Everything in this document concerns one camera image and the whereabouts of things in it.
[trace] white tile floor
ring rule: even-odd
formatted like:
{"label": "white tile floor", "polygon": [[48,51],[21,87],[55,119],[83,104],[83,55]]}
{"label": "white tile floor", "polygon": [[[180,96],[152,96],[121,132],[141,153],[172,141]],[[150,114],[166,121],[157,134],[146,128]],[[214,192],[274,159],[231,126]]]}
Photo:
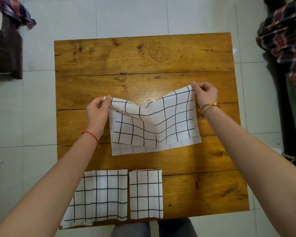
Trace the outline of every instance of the white tile floor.
{"label": "white tile floor", "polygon": [[[31,31],[21,29],[24,79],[0,80],[0,222],[57,160],[54,40],[231,32],[241,125],[271,147],[283,148],[276,90],[255,43],[267,16],[263,0],[23,4],[38,25]],[[199,236],[278,236],[250,189],[249,200],[250,211],[191,218]],[[111,231],[112,226],[88,227],[56,236],[107,237]]]}

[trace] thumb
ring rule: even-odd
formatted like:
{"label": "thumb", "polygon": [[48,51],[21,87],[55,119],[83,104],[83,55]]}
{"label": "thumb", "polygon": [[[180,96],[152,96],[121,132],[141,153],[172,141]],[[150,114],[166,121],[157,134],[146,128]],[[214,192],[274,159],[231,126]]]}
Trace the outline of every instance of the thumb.
{"label": "thumb", "polygon": [[108,110],[111,103],[111,96],[107,96],[101,106],[101,109]]}
{"label": "thumb", "polygon": [[202,94],[204,91],[201,89],[201,87],[196,83],[195,81],[192,81],[191,86],[193,90],[195,91],[196,95]]}

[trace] forearm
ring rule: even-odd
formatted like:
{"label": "forearm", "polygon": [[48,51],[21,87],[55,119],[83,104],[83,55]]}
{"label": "forearm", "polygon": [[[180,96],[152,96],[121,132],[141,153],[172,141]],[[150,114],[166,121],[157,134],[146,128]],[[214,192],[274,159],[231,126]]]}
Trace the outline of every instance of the forearm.
{"label": "forearm", "polygon": [[93,136],[83,134],[13,208],[0,236],[54,236],[96,145]]}
{"label": "forearm", "polygon": [[296,168],[218,107],[205,118],[276,229],[296,236]]}

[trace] hand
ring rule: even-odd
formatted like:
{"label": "hand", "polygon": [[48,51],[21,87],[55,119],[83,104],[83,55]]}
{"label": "hand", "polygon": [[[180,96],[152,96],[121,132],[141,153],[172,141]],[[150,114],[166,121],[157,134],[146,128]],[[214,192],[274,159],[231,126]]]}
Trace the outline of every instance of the hand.
{"label": "hand", "polygon": [[211,83],[196,83],[193,81],[191,85],[197,95],[197,101],[200,107],[206,104],[217,103],[218,90]]}
{"label": "hand", "polygon": [[111,102],[111,96],[97,97],[87,106],[88,128],[87,131],[94,134],[98,139],[104,131],[105,123],[108,119],[108,109]]}

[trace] plaid shirt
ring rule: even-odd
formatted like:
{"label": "plaid shirt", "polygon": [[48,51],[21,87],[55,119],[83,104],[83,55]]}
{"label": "plaid shirt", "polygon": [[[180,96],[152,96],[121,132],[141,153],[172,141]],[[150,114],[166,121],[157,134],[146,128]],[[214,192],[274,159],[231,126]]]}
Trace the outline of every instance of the plaid shirt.
{"label": "plaid shirt", "polygon": [[256,42],[277,58],[296,89],[296,0],[266,18]]}
{"label": "plaid shirt", "polygon": [[21,25],[27,25],[29,29],[36,25],[36,21],[18,0],[0,0],[0,10],[16,19]]}

